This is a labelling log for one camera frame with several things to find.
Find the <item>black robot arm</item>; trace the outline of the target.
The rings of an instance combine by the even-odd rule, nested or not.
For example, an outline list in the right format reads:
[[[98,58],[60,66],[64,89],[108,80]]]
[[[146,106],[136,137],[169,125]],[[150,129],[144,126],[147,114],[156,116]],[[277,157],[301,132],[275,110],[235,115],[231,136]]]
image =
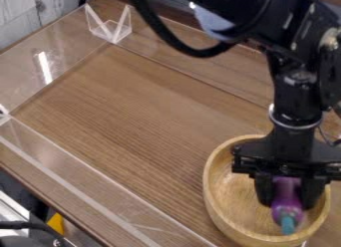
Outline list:
[[[233,171],[254,179],[265,206],[275,198],[274,178],[296,178],[298,200],[312,208],[326,185],[341,180],[341,139],[316,138],[324,114],[341,103],[341,16],[321,0],[186,0],[217,40],[197,49],[173,33],[148,0],[130,1],[160,39],[189,56],[211,58],[245,40],[259,44],[274,88],[273,130],[234,146]]]

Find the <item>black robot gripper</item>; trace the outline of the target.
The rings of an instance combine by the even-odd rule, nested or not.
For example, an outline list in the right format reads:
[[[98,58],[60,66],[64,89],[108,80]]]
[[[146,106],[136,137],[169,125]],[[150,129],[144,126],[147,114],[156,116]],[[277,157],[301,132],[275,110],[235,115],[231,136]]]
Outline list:
[[[273,176],[301,179],[302,207],[314,207],[330,181],[341,181],[341,138],[332,141],[314,129],[289,130],[277,126],[262,137],[249,138],[231,149],[231,171],[254,177],[259,203],[269,207],[274,198]]]

